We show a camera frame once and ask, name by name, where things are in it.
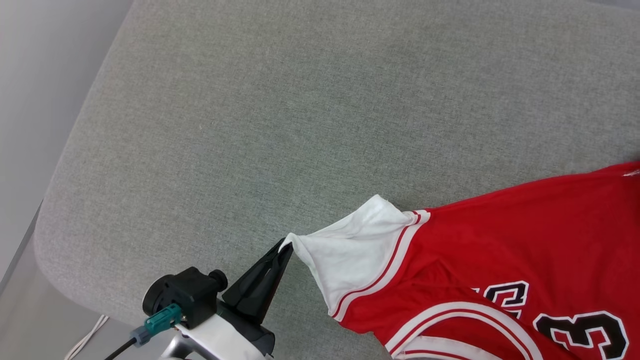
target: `basketball jersey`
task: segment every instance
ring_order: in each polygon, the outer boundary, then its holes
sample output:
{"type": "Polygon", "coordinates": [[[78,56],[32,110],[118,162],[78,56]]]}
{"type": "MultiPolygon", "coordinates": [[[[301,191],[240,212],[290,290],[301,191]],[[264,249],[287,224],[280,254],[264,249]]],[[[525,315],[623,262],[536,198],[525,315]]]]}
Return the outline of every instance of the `basketball jersey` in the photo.
{"type": "Polygon", "coordinates": [[[396,359],[640,359],[640,162],[289,234],[329,315],[396,359]]]}

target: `jersey lettering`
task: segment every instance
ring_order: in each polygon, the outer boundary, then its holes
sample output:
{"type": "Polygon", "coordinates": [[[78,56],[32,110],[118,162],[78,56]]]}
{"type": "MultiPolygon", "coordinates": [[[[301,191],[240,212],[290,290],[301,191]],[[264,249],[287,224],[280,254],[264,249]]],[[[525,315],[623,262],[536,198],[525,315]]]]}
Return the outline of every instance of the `jersey lettering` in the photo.
{"type": "Polygon", "coordinates": [[[629,344],[622,320],[607,311],[577,314],[573,317],[540,314],[533,321],[533,326],[546,337],[562,344],[567,350],[569,350],[568,345],[593,348],[591,333],[599,331],[604,336],[604,342],[597,344],[603,360],[622,359],[629,344]],[[568,345],[556,338],[558,332],[566,335],[568,345]]]}
{"type": "MultiPolygon", "coordinates": [[[[480,292],[479,288],[472,288],[476,293],[480,292]]],[[[502,303],[500,307],[508,313],[511,313],[516,319],[522,314],[521,309],[511,309],[511,307],[522,306],[527,302],[527,293],[529,292],[529,283],[526,281],[505,282],[504,284],[496,284],[488,286],[484,291],[484,297],[493,303],[497,303],[500,299],[502,303]]]]}

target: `teal connector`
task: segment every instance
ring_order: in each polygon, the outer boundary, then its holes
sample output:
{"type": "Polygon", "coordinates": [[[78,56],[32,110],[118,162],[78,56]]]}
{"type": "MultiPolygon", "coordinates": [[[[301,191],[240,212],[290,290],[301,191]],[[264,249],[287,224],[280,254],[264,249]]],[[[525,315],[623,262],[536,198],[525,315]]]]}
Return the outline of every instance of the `teal connector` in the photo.
{"type": "Polygon", "coordinates": [[[182,309],[176,304],[171,304],[148,317],[144,326],[133,330],[129,338],[136,339],[136,347],[141,347],[154,336],[179,324],[181,320],[182,309]]]}

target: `red fabric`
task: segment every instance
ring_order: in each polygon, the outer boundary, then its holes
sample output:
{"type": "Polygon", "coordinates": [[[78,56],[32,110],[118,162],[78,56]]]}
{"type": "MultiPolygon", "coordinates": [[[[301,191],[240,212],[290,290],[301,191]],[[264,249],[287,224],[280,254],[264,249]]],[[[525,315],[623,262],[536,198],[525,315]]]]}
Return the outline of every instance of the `red fabric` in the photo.
{"type": "MultiPolygon", "coordinates": [[[[639,359],[638,169],[640,162],[626,163],[428,209],[391,283],[355,299],[341,325],[387,344],[425,309],[469,302],[512,311],[545,359],[639,359]],[[496,286],[509,283],[526,284],[525,297],[496,286]],[[523,304],[508,306],[510,299],[523,304]]],[[[512,341],[471,318],[442,320],[421,335],[523,358],[512,341]]]]}

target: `white sleeve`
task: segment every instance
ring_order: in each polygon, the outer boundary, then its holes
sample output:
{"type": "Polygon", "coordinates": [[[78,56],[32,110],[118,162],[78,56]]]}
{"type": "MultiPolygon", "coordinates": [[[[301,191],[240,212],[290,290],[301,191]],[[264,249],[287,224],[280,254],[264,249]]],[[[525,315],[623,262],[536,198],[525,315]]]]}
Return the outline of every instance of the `white sleeve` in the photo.
{"type": "Polygon", "coordinates": [[[350,302],[346,295],[357,291],[362,296],[366,295],[363,290],[386,285],[397,271],[394,264],[399,267],[413,235],[403,237],[406,228],[418,225],[414,227],[417,229],[428,219],[427,211],[401,212],[375,195],[353,213],[320,231],[306,236],[289,234],[282,246],[293,244],[295,253],[311,270],[329,315],[338,315],[336,320],[341,321],[348,304],[340,306],[340,303],[350,302]],[[401,238],[407,238],[404,244],[400,244],[401,238]]]}

